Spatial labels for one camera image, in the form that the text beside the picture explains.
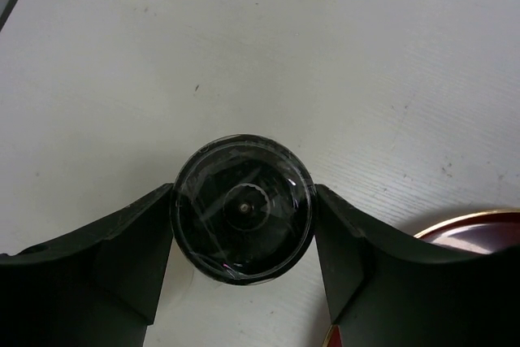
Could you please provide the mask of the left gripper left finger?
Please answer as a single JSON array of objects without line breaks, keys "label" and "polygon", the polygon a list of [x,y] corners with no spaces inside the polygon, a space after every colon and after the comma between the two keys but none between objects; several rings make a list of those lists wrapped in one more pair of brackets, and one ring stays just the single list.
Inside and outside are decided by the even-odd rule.
[{"label": "left gripper left finger", "polygon": [[173,240],[172,184],[1,256],[3,346],[142,346]]}]

